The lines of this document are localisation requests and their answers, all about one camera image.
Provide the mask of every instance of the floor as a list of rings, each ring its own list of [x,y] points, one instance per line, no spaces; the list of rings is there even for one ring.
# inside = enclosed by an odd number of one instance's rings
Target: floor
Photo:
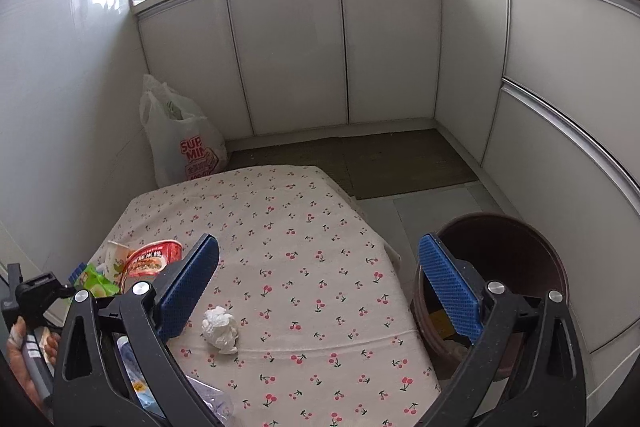
[[[447,187],[476,175],[435,129],[325,138],[235,151],[228,170],[315,165],[359,200]]]
[[[450,187],[358,200],[365,220],[402,258],[398,274],[411,301],[417,247],[428,232],[437,232],[455,217],[471,212],[499,212],[500,206],[479,181]]]

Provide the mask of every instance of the metal screw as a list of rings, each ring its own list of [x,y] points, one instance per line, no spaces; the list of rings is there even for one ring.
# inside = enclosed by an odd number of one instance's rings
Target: metal screw
[[[144,295],[146,292],[149,291],[149,283],[148,282],[136,282],[133,285],[133,293],[135,293],[136,295]]]
[[[491,281],[487,285],[487,288],[491,293],[495,293],[496,295],[501,295],[504,293],[504,284],[502,284],[501,282]]]
[[[557,291],[557,290],[551,290],[549,292],[549,298],[553,301],[553,302],[562,302],[562,294]]]
[[[89,292],[87,290],[80,290],[78,293],[76,293],[74,299],[76,300],[76,302],[84,302],[87,300],[88,296]]]

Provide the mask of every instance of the white wall tile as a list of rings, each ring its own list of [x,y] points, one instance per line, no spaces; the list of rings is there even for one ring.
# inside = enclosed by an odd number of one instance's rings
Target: white wall tile
[[[0,221],[66,279],[154,187],[135,22],[126,0],[0,0],[0,62]]]

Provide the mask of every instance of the trash bin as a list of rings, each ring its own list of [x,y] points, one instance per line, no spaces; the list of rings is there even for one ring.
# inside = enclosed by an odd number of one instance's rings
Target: trash bin
[[[550,289],[569,300],[566,272],[556,250],[533,227],[502,214],[467,214],[447,223],[438,237],[457,259],[469,261],[486,281],[499,280],[513,293],[543,297]],[[427,277],[418,265],[414,283],[412,311],[438,377],[446,380],[460,365],[438,334],[430,313],[442,309]],[[454,340],[467,347],[466,337]],[[507,378],[515,362],[522,334],[511,335],[494,380]]]

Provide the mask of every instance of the cherry print tablecloth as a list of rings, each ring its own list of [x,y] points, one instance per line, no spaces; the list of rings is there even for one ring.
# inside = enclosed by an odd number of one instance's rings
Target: cherry print tablecloth
[[[240,169],[143,194],[108,235],[217,238],[218,270],[169,347],[230,394],[237,426],[411,427],[440,392],[383,241],[347,201],[315,167]],[[200,336],[217,305],[240,324],[237,356]]]

